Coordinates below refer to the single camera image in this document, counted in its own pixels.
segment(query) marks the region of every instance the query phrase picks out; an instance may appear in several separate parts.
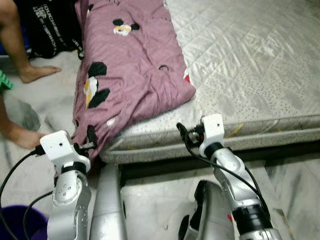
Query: human foot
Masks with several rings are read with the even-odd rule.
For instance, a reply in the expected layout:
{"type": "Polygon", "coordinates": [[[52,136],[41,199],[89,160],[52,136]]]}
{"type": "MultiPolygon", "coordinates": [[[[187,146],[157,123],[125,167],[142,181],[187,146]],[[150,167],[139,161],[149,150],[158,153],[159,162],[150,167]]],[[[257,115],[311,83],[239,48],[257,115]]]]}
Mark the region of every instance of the human foot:
{"type": "Polygon", "coordinates": [[[6,139],[25,149],[33,149],[39,145],[40,138],[44,136],[42,133],[27,130],[15,123],[12,123],[3,135],[6,139]]]}
{"type": "Polygon", "coordinates": [[[60,72],[61,68],[55,66],[35,67],[29,66],[19,71],[20,78],[25,84],[31,83],[39,78],[60,72]]]}

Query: mattress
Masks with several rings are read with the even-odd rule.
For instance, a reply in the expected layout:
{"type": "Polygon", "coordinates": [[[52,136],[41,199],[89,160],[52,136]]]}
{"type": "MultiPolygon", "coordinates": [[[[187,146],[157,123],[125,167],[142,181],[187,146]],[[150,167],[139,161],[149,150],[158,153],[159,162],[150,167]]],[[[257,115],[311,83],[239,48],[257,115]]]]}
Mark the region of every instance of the mattress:
{"type": "Polygon", "coordinates": [[[196,95],[104,146],[109,163],[188,156],[177,122],[222,114],[234,150],[320,139],[318,0],[167,0],[196,95]]]}

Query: pink blanket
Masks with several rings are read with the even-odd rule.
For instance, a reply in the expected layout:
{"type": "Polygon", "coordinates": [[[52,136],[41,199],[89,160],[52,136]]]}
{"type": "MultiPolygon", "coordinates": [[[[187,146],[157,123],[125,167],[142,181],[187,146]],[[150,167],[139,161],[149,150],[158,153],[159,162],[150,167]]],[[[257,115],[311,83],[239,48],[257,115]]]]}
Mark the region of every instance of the pink blanket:
{"type": "Polygon", "coordinates": [[[173,109],[195,94],[163,0],[78,0],[85,57],[79,68],[73,142],[94,128],[96,157],[123,128],[173,109]]]}

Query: person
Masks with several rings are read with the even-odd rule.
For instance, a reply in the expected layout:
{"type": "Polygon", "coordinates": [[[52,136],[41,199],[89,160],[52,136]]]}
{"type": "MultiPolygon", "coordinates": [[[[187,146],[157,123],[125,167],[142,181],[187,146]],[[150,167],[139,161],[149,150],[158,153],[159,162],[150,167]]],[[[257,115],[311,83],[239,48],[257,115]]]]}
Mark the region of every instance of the person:
{"type": "MultiPolygon", "coordinates": [[[[20,25],[20,16],[14,0],[0,0],[0,43],[13,61],[21,81],[31,83],[61,69],[55,66],[32,66],[28,60],[20,25]]],[[[32,149],[39,144],[41,133],[29,131],[9,120],[4,99],[0,95],[0,133],[15,144],[32,149]]]]}

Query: floor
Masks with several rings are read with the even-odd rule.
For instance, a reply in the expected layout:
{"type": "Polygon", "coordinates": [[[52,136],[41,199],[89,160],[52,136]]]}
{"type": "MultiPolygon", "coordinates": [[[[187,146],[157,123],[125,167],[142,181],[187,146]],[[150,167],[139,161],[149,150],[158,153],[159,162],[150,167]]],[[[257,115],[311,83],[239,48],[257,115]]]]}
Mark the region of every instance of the floor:
{"type": "MultiPolygon", "coordinates": [[[[15,89],[4,95],[10,118],[31,130],[51,133],[65,129],[72,134],[72,103],[80,64],[77,53],[63,52],[51,60],[36,59],[33,64],[56,65],[62,72],[23,84],[10,61],[0,58],[1,69],[15,84],[15,89]]],[[[0,182],[28,152],[0,136],[0,182]]],[[[320,154],[250,164],[248,167],[272,209],[273,224],[283,239],[319,239],[320,154]]],[[[8,182],[3,205],[28,205],[53,189],[54,174],[54,167],[45,156],[30,158],[8,182]]],[[[94,205],[97,179],[97,175],[89,179],[92,189],[90,209],[94,205]]],[[[122,196],[126,203],[129,240],[177,239],[182,218],[193,209],[193,194],[201,179],[215,181],[212,170],[205,168],[128,181],[122,196]]],[[[37,203],[36,207],[49,216],[50,197],[37,203]]]]}

